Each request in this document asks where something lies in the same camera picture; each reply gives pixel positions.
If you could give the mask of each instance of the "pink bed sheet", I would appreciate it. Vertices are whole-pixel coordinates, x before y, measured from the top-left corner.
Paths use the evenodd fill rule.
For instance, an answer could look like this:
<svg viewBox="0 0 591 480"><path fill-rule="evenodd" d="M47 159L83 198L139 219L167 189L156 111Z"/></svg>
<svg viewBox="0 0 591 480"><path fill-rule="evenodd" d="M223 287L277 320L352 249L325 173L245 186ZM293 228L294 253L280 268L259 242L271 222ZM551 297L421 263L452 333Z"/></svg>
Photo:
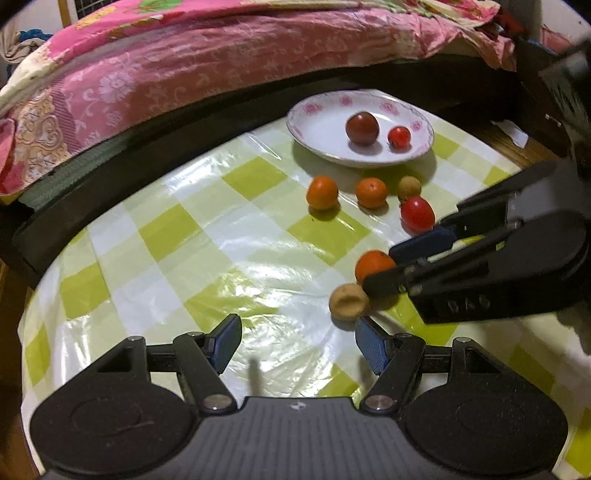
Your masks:
<svg viewBox="0 0 591 480"><path fill-rule="evenodd" d="M0 173L0 195L22 191L133 125L222 92L315 70L424 59L458 38L491 67L514 68L513 43L506 38L492 41L440 16L382 8L277 11L174 24L166 23L166 15L149 18L158 28L102 42L86 54L78 51L11 106L5 119L14 123L14 142ZM0 136L11 131L4 128Z"/></svg>

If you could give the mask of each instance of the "wooden floor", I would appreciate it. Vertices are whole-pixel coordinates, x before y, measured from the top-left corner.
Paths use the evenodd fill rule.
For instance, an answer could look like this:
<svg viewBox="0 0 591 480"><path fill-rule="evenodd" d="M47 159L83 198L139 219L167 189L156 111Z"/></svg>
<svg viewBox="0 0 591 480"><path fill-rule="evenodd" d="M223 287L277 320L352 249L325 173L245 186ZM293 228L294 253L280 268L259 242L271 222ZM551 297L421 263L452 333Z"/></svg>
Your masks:
<svg viewBox="0 0 591 480"><path fill-rule="evenodd" d="M477 127L470 133L521 167L556 158L532 140L524 150L516 147L494 125ZM37 476L20 420L21 350L17 326L29 295L25 283L0 261L0 480L30 480Z"/></svg>

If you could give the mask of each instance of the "piece of paper on floor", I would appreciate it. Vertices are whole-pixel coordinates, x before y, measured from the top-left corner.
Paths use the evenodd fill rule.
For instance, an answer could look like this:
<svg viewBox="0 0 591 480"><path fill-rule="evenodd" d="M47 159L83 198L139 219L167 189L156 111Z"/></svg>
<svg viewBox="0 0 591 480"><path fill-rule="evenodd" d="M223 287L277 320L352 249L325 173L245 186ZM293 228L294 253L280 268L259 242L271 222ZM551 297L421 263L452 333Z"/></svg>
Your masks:
<svg viewBox="0 0 591 480"><path fill-rule="evenodd" d="M493 125L498 126L503 132L511 137L513 143L519 148L525 148L530 136L526 134L521 128L515 125L511 120L503 120L502 122L493 122Z"/></svg>

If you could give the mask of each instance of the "plastic table cover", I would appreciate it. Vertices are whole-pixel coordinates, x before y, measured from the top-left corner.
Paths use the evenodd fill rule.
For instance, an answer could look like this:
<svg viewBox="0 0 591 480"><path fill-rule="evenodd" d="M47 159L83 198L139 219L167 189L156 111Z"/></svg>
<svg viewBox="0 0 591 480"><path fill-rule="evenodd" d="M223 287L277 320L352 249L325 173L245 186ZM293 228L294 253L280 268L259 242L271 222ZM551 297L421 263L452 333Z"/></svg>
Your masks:
<svg viewBox="0 0 591 480"><path fill-rule="evenodd" d="M518 170L425 114L436 132L433 149L407 164L360 171L329 163L294 142L281 119L195 158L82 230L45 274L20 325L27 435L39 402L123 338L170 343L211 331L229 313L242 317L243 341L222 378L239 401L252 394L257 370L265 395L359 401L374 377L352 329L331 320L328 298L354 281L363 252L408 238L398 180L418 177L440 218ZM319 174L339 185L336 216L308 210L306 189ZM383 179L394 194L387 212L357 206L355 184L364 176ZM591 473L591 362L555 314L427 326L400 295L376 318L431 344L457 336L481 343L567 414L569 438L555 473L565 480ZM178 392L173 374L153 380Z"/></svg>

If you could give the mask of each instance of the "plate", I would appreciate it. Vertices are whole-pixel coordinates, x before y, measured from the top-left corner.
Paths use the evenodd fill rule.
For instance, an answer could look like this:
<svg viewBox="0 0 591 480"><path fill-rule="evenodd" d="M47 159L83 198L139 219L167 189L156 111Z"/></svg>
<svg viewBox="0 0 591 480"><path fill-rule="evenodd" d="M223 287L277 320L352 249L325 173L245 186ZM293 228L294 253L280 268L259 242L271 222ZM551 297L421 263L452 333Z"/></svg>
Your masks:
<svg viewBox="0 0 591 480"><path fill-rule="evenodd" d="M358 112L371 113L379 123L373 145L349 140L347 120ZM411 145L397 151L388 144L388 132L397 125L411 131ZM329 161L355 168L396 165L420 157L433 146L433 127L412 105L383 93L341 90L320 93L296 104L287 114L287 128L295 140Z"/></svg>

